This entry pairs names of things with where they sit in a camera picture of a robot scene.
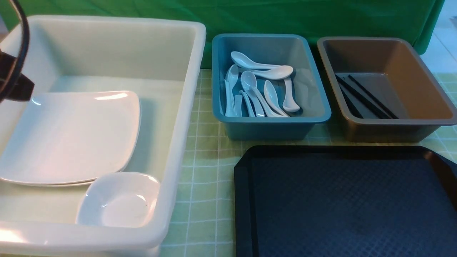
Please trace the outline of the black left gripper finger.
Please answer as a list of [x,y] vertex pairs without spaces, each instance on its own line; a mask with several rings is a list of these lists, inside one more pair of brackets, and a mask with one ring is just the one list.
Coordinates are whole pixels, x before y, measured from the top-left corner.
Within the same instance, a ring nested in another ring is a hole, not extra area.
[[[16,58],[6,52],[0,53],[0,79],[1,85],[5,82],[7,75]],[[11,93],[6,97],[1,97],[1,102],[11,101],[30,101],[35,84],[25,75],[21,74],[13,86]]]

